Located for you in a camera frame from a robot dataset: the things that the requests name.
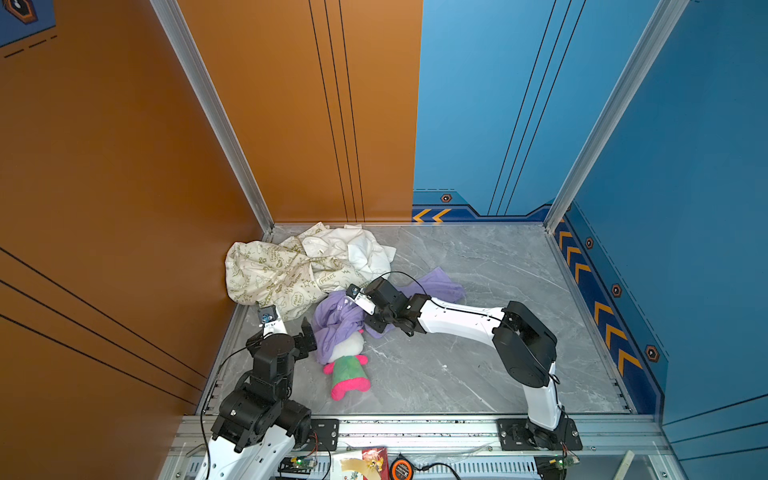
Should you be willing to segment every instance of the tape measure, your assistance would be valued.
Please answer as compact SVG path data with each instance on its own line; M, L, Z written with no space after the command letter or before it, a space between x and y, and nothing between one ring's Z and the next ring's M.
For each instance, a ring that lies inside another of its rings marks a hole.
M392 480L411 480L413 478L413 465L402 454L397 455L392 466L389 467L389 477Z

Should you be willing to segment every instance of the marble surface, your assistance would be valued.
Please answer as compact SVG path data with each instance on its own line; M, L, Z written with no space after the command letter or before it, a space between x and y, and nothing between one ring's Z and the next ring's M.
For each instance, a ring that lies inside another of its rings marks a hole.
M467 291L462 303L506 306L517 300L538 316L558 338L557 374L560 400L568 412L624 412L624 403L596 347L537 224L367 227L384 245L397 248L393 270L418 278L436 266ZM268 240L279 243L306 227L276 227ZM410 279L393 274L395 285ZM311 319L314 308L307 312ZM258 330L250 309L236 348ZM300 321L288 322L289 333L300 331ZM504 370L491 347L444 334L416 334L398 330L381 339L365 335L365 371L372 387L350 392L339 402L330 398L331 378L322 372L314 354L296 363L292 399L316 414L450 413L527 410L522 387ZM220 383L226 394L240 374L250 368L250 357L240 353L230 360ZM217 408L217 400L211 403Z

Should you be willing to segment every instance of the pink plush feet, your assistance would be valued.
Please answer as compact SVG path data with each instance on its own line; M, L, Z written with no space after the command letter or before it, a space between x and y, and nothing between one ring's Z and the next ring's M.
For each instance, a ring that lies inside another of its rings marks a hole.
M359 390L360 392L367 392L371 389L371 381L365 377L359 377L356 379L344 380L333 386L331 389L331 398L337 402L344 398L347 392L352 390Z

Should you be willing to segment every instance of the metal bracket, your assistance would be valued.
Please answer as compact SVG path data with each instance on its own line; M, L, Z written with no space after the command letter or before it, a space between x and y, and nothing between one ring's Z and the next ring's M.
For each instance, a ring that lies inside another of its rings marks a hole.
M338 419L312 419L312 433L317 434L317 442L320 448L327 449L329 452L335 452L339 443L339 420ZM306 448L312 450L315 448L314 435L310 433L310 440Z
M533 451L540 452L528 439L531 432L527 428L528 419L497 419L496 428L498 430L498 440L502 444L502 450L506 452ZM562 419L558 429L564 429L564 442L568 450L577 452L584 446L581 444L581 437L576 429L576 422L573 419Z

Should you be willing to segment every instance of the stuffed toy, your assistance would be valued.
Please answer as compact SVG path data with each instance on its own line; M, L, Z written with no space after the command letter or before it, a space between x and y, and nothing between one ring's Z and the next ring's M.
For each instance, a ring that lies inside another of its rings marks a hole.
M337 402L350 390L367 392L371 388L362 366L368 363L368 357L362 352L362 330L354 332L348 339L333 347L330 363L323 368L326 375L333 374L331 398Z

